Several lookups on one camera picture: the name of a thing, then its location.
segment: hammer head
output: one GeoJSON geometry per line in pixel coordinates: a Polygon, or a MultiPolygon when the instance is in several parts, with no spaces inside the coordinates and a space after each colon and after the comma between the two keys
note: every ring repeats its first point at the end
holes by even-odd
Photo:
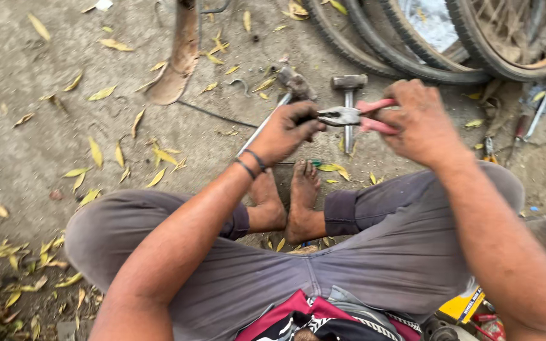
{"type": "Polygon", "coordinates": [[[292,93],[292,96],[299,99],[317,99],[317,93],[311,89],[305,77],[294,71],[290,66],[284,66],[277,75],[277,80],[281,82],[292,93]]]}
{"type": "Polygon", "coordinates": [[[332,77],[330,85],[335,90],[361,89],[368,83],[367,75],[346,75],[332,77]]]}

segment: hammer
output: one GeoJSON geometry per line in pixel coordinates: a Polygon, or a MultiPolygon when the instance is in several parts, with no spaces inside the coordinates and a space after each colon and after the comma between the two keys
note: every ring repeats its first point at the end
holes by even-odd
{"type": "MultiPolygon", "coordinates": [[[[288,89],[288,92],[283,96],[282,100],[280,100],[277,103],[276,110],[280,106],[290,103],[290,101],[294,97],[296,97],[297,99],[309,99],[311,101],[314,101],[317,99],[317,93],[315,93],[315,90],[311,89],[305,77],[299,74],[298,72],[294,71],[294,69],[292,69],[290,66],[282,67],[282,69],[279,71],[279,74],[277,75],[277,80],[288,89]]],[[[239,157],[241,153],[243,153],[243,151],[245,151],[246,148],[252,142],[254,142],[254,140],[256,139],[256,136],[260,134],[260,132],[264,129],[264,126],[267,124],[267,122],[271,118],[271,115],[273,115],[273,112],[271,112],[269,116],[265,118],[264,121],[258,126],[258,128],[256,128],[256,131],[254,132],[254,134],[252,134],[252,136],[250,136],[250,138],[247,139],[246,144],[244,144],[243,147],[241,147],[236,157],[239,157]]]]}
{"type": "MultiPolygon", "coordinates": [[[[353,107],[353,93],[355,89],[363,88],[368,82],[367,75],[346,75],[332,77],[330,85],[335,90],[345,90],[345,107],[353,107]]],[[[345,126],[345,154],[353,152],[353,127],[345,126]]]]}

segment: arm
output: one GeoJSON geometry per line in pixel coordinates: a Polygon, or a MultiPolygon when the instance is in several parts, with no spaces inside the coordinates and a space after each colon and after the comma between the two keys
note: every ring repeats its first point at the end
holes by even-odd
{"type": "Polygon", "coordinates": [[[419,80],[386,91],[401,105],[378,119],[399,155],[430,167],[445,188],[467,264],[492,299],[510,340],[546,340],[546,252],[462,144],[439,91],[419,80]]]}
{"type": "MultiPolygon", "coordinates": [[[[250,149],[266,166],[274,165],[325,129],[316,120],[297,126],[316,114],[308,102],[278,108],[250,149]]],[[[255,175],[260,173],[251,155],[244,153],[240,160],[255,175]]],[[[167,307],[206,257],[251,183],[247,170],[234,163],[157,226],[115,276],[90,339],[173,340],[167,307]]]]}

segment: hand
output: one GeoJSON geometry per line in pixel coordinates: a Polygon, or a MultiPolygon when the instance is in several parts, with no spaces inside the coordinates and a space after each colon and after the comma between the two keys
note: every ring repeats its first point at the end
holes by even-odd
{"type": "Polygon", "coordinates": [[[460,140],[444,110],[439,90],[425,87],[420,80],[398,81],[385,89],[399,109],[383,109],[376,119],[400,129],[398,135],[381,134],[387,144],[403,157],[435,170],[471,152],[460,140]]]}
{"type": "Polygon", "coordinates": [[[315,133],[326,130],[325,124],[315,120],[317,116],[313,102],[282,105],[273,112],[248,149],[256,153],[265,166],[271,167],[294,153],[303,141],[312,142],[315,133]]]}

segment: bare foot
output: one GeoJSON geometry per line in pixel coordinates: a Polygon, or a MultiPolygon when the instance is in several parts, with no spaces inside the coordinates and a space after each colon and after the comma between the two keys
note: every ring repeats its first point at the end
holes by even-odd
{"type": "Polygon", "coordinates": [[[271,168],[256,177],[247,193],[256,203],[256,207],[247,208],[250,218],[248,233],[284,230],[288,215],[279,198],[271,168]]]}
{"type": "Polygon", "coordinates": [[[314,210],[320,185],[317,168],[313,166],[311,160],[301,160],[294,164],[290,190],[290,214],[284,233],[288,243],[300,244],[325,236],[323,212],[314,210]]]}

